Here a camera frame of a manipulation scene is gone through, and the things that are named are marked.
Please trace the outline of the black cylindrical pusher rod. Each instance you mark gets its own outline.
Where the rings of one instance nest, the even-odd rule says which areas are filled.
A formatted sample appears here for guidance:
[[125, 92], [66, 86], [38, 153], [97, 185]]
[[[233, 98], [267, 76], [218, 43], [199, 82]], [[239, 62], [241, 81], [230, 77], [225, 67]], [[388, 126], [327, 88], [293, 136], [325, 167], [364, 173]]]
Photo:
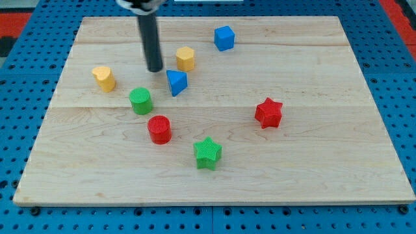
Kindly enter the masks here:
[[149, 72], [159, 72], [163, 69], [163, 58], [156, 13], [139, 15], [137, 18], [147, 69]]

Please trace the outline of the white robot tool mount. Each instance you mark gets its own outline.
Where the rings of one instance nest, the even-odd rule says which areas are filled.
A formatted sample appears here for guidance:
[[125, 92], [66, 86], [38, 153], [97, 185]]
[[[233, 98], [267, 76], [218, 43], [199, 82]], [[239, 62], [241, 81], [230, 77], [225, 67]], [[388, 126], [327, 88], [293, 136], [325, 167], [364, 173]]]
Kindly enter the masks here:
[[136, 15], [149, 15], [156, 12], [165, 0], [116, 0], [116, 3]]

